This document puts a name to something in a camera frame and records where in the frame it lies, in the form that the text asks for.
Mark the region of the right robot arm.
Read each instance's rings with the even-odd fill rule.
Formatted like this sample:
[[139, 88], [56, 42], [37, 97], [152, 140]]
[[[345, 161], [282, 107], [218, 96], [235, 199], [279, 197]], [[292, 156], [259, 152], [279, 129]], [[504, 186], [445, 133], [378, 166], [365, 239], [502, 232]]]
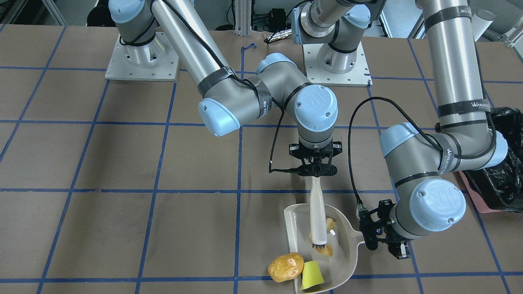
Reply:
[[123, 45], [145, 47], [160, 26], [191, 75], [202, 101], [198, 112], [215, 136], [224, 136], [266, 116], [273, 107], [297, 124], [299, 142], [289, 154], [299, 167], [282, 169], [300, 176], [333, 176], [334, 156], [342, 144], [332, 139], [337, 98], [326, 86], [313, 84], [280, 53], [263, 59], [255, 75], [240, 79], [221, 54], [189, 0], [110, 0], [110, 15]]

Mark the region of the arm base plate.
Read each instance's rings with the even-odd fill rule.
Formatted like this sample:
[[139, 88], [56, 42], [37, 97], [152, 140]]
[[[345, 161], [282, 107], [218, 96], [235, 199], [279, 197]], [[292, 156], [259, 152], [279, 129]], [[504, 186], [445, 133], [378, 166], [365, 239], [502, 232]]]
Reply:
[[362, 43], [351, 53], [334, 51], [328, 44], [302, 45], [306, 76], [325, 86], [372, 86]]
[[116, 41], [105, 78], [107, 80], [176, 80], [179, 58], [164, 32], [147, 45], [133, 47]]

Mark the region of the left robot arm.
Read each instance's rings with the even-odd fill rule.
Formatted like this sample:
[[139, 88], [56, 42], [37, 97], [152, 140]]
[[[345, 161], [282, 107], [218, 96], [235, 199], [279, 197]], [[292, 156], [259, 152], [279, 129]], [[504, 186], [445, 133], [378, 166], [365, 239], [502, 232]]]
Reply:
[[444, 231], [465, 214], [462, 192], [443, 174], [498, 165], [508, 152], [484, 98], [468, 2], [417, 0], [416, 6], [429, 40], [440, 128], [426, 134], [410, 117], [387, 128], [380, 145], [400, 199], [368, 210], [355, 195], [366, 247], [385, 243], [397, 259], [410, 257], [410, 240]]

